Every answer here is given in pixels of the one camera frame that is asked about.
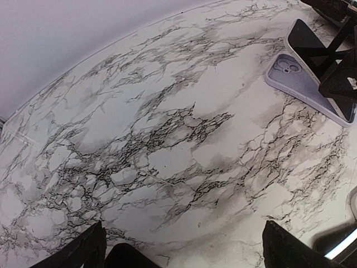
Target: phone case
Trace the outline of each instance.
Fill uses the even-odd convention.
[[[318,110],[337,124],[350,127],[350,122],[339,117],[330,102],[321,95],[310,74],[290,55],[278,54],[270,63],[264,76],[266,83]]]

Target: white marble countertop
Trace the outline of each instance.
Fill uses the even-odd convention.
[[[221,1],[98,52],[29,101],[0,144],[0,267],[101,220],[162,267],[263,267],[274,219],[311,245],[352,221],[357,127],[263,81],[299,1]]]

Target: phone screen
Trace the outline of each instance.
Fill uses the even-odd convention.
[[[323,52],[327,48],[302,20],[296,21],[288,36],[288,43],[320,81],[328,68],[337,64],[335,60],[328,56],[319,55],[319,52]],[[354,113],[355,104],[339,99],[334,99],[334,101],[344,114],[346,120],[350,121]]]

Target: white strip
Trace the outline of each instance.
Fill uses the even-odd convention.
[[[357,239],[357,229],[352,234],[346,237],[339,245],[325,255],[326,258],[333,260],[338,254],[343,252],[350,244]]]

